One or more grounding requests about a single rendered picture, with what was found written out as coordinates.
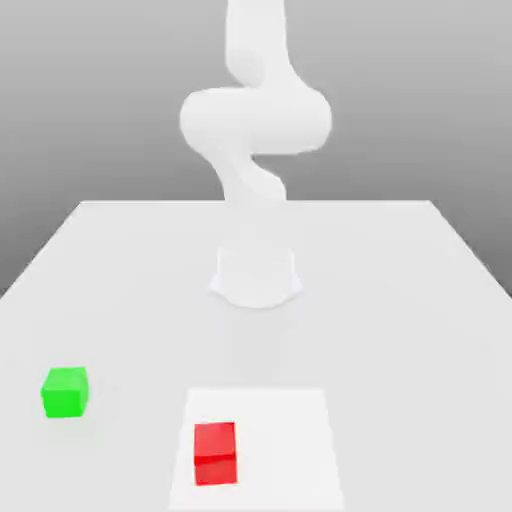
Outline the small red cube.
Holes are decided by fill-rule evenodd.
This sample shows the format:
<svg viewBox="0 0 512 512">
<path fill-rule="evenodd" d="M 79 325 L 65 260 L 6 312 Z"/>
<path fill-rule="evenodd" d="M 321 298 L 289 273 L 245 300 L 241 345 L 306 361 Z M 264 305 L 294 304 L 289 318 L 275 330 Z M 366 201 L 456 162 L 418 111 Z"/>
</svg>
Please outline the small red cube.
<svg viewBox="0 0 512 512">
<path fill-rule="evenodd" d="M 194 476 L 197 486 L 238 482 L 234 422 L 195 424 L 193 448 Z"/>
</svg>

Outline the small green cube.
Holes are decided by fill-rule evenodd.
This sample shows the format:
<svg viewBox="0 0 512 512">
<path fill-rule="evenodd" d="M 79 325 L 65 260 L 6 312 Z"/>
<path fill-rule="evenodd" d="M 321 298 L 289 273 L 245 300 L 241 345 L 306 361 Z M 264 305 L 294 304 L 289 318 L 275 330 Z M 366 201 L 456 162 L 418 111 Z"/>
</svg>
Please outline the small green cube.
<svg viewBox="0 0 512 512">
<path fill-rule="evenodd" d="M 47 418 L 81 417 L 86 410 L 89 398 L 86 368 L 51 368 L 40 394 Z"/>
</svg>

